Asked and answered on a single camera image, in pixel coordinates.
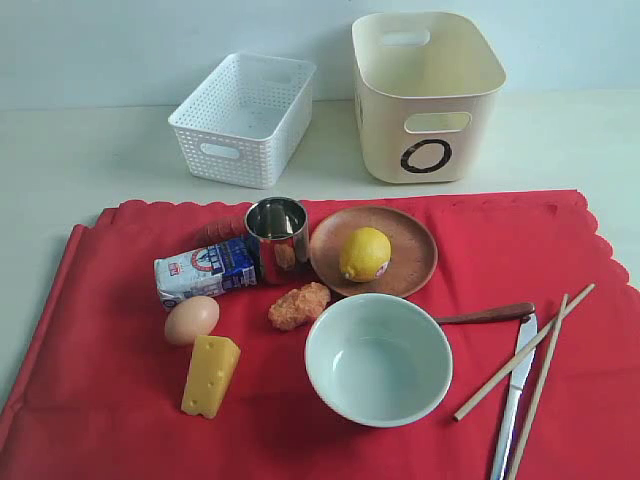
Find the yellow lemon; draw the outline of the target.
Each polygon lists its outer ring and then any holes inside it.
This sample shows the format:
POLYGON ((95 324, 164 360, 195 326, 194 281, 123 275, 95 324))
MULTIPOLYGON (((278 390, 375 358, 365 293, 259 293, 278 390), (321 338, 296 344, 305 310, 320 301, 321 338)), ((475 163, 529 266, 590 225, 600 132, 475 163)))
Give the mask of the yellow lemon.
POLYGON ((373 281, 386 272, 391 254, 391 242, 383 232, 373 227, 356 229, 341 248, 340 272, 352 282, 373 281))

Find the blue white milk carton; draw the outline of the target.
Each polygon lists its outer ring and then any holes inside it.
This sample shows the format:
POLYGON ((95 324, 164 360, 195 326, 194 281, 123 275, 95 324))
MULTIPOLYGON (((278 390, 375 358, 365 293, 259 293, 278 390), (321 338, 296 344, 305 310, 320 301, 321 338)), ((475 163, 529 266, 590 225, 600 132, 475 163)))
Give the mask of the blue white milk carton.
POLYGON ((192 297, 213 298, 257 284, 256 267, 242 237, 156 259, 154 274, 166 310, 192 297))

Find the brown egg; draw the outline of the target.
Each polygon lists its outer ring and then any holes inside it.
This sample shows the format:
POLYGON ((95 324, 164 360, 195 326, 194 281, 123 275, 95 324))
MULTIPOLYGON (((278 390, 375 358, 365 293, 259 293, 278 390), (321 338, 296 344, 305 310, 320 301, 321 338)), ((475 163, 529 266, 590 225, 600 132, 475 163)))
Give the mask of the brown egg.
POLYGON ((216 300, 195 296, 176 305, 164 325, 165 339, 172 345, 193 344, 199 335, 208 335, 217 325, 220 308, 216 300))

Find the stainless steel cup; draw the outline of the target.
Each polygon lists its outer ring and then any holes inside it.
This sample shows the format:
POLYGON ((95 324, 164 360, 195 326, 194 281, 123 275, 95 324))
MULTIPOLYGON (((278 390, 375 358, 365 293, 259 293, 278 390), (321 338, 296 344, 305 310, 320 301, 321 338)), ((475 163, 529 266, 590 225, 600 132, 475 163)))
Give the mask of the stainless steel cup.
POLYGON ((244 225, 249 251, 264 282, 288 283, 306 269, 309 219, 300 202, 288 197, 260 200, 246 212, 244 225))

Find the brown wooden plate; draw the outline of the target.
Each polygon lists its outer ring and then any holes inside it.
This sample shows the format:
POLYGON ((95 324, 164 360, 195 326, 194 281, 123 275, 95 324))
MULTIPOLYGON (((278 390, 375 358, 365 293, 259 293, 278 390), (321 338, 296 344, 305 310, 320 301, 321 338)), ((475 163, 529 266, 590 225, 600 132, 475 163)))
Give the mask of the brown wooden plate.
POLYGON ((310 260, 319 279, 342 296, 382 293, 406 298, 432 277, 438 249, 429 230, 411 215, 391 207, 362 205, 341 209, 318 224, 310 239, 310 260), (365 283, 349 281, 339 270, 341 247, 360 227, 380 230, 391 243, 386 272, 365 283))

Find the red sausage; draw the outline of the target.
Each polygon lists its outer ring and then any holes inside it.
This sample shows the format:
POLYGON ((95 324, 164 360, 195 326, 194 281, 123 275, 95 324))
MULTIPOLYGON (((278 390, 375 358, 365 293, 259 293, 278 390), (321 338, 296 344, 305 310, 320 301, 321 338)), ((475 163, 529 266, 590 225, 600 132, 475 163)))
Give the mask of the red sausage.
POLYGON ((224 217, 211 221, 203 228, 206 244, 215 244, 247 233, 244 220, 240 217, 224 217))

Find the pale green ceramic bowl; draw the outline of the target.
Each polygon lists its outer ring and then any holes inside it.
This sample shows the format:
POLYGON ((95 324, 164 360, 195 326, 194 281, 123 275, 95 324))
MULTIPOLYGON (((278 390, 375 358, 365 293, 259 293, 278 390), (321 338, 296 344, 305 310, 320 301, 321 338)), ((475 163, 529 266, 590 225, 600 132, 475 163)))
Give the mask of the pale green ceramic bowl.
POLYGON ((451 345, 414 303, 387 294, 350 296, 328 307, 305 344, 317 395, 355 423, 391 428, 430 414, 453 379, 451 345))

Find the white perforated plastic basket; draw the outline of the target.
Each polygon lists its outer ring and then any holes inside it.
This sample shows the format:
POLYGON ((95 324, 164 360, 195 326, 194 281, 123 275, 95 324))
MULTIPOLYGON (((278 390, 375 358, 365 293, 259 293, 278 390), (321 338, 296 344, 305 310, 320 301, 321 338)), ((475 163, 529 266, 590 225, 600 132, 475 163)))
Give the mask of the white perforated plastic basket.
POLYGON ((311 122, 315 72, 309 61, 228 55, 168 119, 191 175, 273 187, 311 122))

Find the yellow cheese wedge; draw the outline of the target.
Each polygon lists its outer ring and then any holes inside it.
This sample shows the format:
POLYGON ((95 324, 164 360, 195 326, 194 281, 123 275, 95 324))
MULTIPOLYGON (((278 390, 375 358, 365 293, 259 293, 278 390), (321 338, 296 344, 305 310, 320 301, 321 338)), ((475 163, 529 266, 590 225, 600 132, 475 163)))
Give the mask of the yellow cheese wedge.
POLYGON ((241 350, 228 337, 200 335, 195 339, 181 410, 214 418, 226 395, 241 350))

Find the cream plastic bin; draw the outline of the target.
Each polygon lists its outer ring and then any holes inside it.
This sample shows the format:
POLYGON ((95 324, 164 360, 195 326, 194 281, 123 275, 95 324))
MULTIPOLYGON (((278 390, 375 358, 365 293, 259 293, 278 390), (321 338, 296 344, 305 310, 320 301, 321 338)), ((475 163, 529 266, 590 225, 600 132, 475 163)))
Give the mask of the cream plastic bin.
POLYGON ((506 81, 480 30, 454 13, 397 12, 363 16, 351 33, 368 172, 395 184, 461 179, 506 81))

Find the brown wooden spoon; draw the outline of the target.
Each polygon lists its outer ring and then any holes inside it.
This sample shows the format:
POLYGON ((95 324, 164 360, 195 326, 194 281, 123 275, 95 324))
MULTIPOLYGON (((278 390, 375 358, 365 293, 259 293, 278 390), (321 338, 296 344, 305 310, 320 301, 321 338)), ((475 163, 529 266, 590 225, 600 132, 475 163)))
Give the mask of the brown wooden spoon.
POLYGON ((522 321, 524 318, 534 313, 535 305, 533 303, 522 302, 467 314, 455 315, 450 317, 439 317, 435 318, 435 321, 441 325, 484 324, 508 321, 513 319, 522 321))

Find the left wooden chopstick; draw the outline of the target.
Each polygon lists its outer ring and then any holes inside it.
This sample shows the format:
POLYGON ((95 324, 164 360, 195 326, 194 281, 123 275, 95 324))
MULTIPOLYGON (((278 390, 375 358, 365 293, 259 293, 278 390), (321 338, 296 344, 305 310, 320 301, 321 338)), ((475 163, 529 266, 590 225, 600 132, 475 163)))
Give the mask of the left wooden chopstick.
POLYGON ((504 364, 482 387, 477 390, 453 415, 456 421, 462 420, 505 376, 519 366, 525 357, 532 352, 537 345, 548 335, 554 328, 555 323, 559 319, 564 319, 572 310, 580 304, 580 302, 595 288, 595 284, 591 283, 585 287, 573 300, 565 307, 561 307, 558 314, 552 318, 549 323, 539 331, 528 343, 526 343, 516 354, 504 364))

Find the wooden chopstick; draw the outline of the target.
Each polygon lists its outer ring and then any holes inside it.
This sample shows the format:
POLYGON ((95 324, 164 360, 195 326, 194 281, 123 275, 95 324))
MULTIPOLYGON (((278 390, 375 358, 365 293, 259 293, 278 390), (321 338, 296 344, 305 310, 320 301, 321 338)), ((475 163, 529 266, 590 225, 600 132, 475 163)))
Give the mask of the wooden chopstick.
POLYGON ((477 390, 453 415, 456 421, 462 420, 505 376, 519 366, 525 357, 532 352, 537 345, 548 335, 554 328, 555 323, 559 319, 564 319, 572 310, 580 304, 580 302, 595 288, 595 284, 591 283, 585 287, 573 300, 565 307, 561 307, 558 314, 552 318, 549 323, 539 331, 528 343, 526 343, 516 354, 504 364, 482 387, 477 390))
POLYGON ((524 424, 522 426, 522 430, 518 438, 516 449, 509 467, 508 477, 507 477, 508 480, 514 480, 517 476, 519 466, 524 455, 526 443, 532 429, 532 425, 538 409, 539 401, 540 401, 542 391, 546 382, 546 378, 550 369, 550 365, 553 359, 555 347, 556 347, 559 333, 562 327, 562 322, 564 317, 567 314, 568 300, 569 300, 569 295, 565 293, 561 302, 557 319, 554 322, 554 327, 551 333, 551 339, 549 341, 549 344, 545 352, 545 358, 542 365, 542 369, 537 379, 537 383, 536 383, 533 395, 531 397, 531 401, 530 401, 529 408, 524 420, 524 424))

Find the silver table knife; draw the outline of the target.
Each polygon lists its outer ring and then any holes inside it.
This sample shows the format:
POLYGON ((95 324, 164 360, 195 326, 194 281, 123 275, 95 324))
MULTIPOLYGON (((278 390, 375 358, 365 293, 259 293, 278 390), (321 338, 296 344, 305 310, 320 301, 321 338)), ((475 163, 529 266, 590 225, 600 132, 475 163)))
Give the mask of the silver table knife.
MULTIPOLYGON (((538 333, 538 323, 535 314, 529 315, 520 325, 517 338, 516 352, 519 352, 538 333)), ((503 418, 490 474, 491 480, 505 477, 507 461, 513 438, 516 414, 527 376, 532 366, 535 350, 531 350, 522 362, 514 368, 510 375, 509 390, 503 411, 503 418)))

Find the right wooden chopstick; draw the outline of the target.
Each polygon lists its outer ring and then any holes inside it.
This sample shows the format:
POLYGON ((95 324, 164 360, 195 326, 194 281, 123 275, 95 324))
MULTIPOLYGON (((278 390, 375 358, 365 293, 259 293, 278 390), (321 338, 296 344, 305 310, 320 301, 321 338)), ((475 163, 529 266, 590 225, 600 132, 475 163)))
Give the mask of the right wooden chopstick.
POLYGON ((565 293, 561 302, 557 319, 554 322, 554 327, 551 333, 551 339, 549 341, 549 344, 545 352, 545 358, 542 365, 542 369, 537 379, 537 383, 536 383, 533 395, 531 397, 531 401, 530 401, 529 408, 524 420, 524 424, 522 426, 522 430, 518 438, 516 449, 509 467, 508 477, 507 477, 508 480, 514 480, 517 476, 519 466, 524 455, 526 443, 532 429, 532 425, 538 409, 539 401, 540 401, 542 391, 546 382, 546 378, 550 369, 550 365, 553 359, 555 347, 556 347, 559 333, 562 327, 562 322, 564 317, 567 314, 568 300, 569 300, 569 295, 565 293))

